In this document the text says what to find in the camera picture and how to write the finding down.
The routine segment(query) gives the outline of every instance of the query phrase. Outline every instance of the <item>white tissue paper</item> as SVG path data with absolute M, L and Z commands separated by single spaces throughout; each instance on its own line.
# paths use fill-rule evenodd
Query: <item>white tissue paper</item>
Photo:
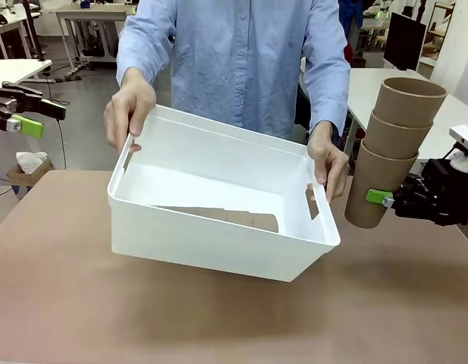
M 24 173 L 33 173 L 46 160 L 45 152 L 18 152 L 16 159 Z

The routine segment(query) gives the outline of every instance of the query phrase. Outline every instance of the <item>person's left hand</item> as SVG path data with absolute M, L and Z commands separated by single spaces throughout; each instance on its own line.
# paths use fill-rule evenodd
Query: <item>person's left hand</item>
M 326 186 L 328 202 L 343 194 L 348 175 L 348 155 L 333 145 L 332 131 L 329 121 L 320 121 L 308 142 L 308 154 L 315 160 L 315 177 Z

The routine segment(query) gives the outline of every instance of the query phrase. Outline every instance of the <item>white plastic bin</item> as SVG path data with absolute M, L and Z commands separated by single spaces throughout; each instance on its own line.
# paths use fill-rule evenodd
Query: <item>white plastic bin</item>
M 162 106 L 127 162 L 132 142 L 130 135 L 108 185 L 116 253 L 292 281 L 340 243 L 305 146 Z M 157 206 L 273 214 L 279 232 Z

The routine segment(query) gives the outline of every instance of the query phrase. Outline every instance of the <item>stacked brown cups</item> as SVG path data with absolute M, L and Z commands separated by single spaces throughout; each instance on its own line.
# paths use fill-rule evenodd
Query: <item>stacked brown cups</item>
M 345 217 L 365 229 L 375 228 L 383 205 L 366 201 L 369 189 L 394 192 L 409 173 L 446 90 L 413 78 L 388 78 L 378 93 L 362 141 Z

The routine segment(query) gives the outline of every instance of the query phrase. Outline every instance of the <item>person's right hand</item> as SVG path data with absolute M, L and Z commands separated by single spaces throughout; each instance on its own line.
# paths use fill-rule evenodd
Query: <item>person's right hand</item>
M 138 137 L 146 117 L 155 106 L 155 90 L 140 70 L 129 68 L 124 75 L 121 89 L 105 107 L 104 122 L 108 143 L 120 153 L 126 143 L 127 132 Z M 140 146 L 134 145 L 133 151 L 138 150 Z

